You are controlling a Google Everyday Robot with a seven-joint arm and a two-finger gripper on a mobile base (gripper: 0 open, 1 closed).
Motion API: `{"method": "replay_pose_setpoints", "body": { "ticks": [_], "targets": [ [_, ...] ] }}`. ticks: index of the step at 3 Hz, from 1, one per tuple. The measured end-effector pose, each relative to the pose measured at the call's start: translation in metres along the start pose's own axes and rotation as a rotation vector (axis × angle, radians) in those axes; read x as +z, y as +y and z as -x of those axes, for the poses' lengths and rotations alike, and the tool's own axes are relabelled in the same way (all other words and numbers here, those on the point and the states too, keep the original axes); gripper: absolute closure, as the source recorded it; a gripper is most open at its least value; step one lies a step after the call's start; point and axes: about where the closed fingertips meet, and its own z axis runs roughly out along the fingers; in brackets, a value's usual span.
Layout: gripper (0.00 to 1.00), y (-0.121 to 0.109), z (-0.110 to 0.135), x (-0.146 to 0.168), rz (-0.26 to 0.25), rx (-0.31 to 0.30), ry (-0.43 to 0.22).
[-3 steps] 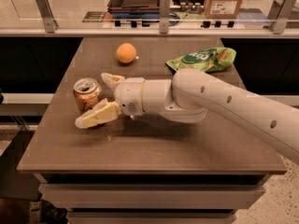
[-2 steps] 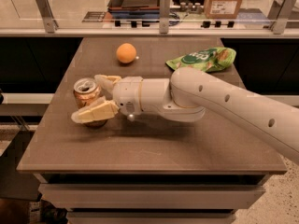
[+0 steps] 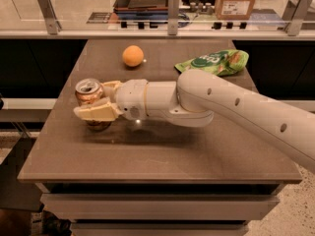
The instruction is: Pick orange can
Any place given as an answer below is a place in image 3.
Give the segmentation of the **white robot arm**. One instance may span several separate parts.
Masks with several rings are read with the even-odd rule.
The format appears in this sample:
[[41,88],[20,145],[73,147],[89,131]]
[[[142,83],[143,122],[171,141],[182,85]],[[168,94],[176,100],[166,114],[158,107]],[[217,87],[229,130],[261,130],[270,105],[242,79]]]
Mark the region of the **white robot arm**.
[[76,91],[93,98],[74,108],[85,121],[160,118],[173,125],[204,127],[216,113],[260,136],[309,171],[315,170],[315,115],[239,87],[203,70],[188,70],[175,82],[100,83],[84,79]]

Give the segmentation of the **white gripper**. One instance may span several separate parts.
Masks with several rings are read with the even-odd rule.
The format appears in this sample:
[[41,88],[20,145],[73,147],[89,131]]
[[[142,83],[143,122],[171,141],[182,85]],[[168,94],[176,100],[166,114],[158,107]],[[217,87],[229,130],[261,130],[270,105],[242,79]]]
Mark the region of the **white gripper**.
[[144,120],[145,89],[147,80],[130,80],[125,83],[110,81],[102,84],[104,98],[92,103],[75,107],[75,115],[85,121],[111,122],[122,112],[128,120]]

